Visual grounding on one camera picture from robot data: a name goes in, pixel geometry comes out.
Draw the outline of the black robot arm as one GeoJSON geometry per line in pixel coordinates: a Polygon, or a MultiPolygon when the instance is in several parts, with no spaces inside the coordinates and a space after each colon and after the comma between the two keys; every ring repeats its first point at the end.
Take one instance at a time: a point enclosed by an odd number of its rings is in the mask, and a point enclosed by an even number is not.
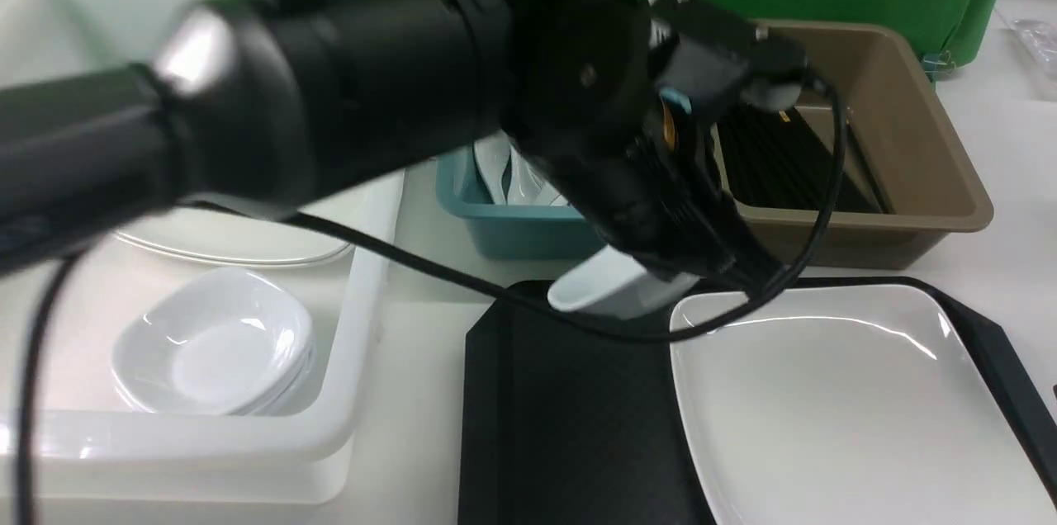
{"type": "Polygon", "coordinates": [[[756,74],[718,42],[650,46],[644,0],[203,0],[154,62],[2,92],[2,269],[206,202],[280,220],[507,134],[602,238],[759,293],[782,265],[701,168],[756,74]]]}

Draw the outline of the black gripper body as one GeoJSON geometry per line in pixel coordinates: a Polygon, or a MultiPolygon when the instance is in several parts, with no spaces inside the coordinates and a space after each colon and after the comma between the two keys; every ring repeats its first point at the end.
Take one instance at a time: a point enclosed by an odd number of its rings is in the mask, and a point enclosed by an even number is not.
{"type": "Polygon", "coordinates": [[[664,97],[614,148],[551,155],[538,166],[606,244],[659,276],[764,290],[784,270],[718,185],[694,117],[664,97]]]}

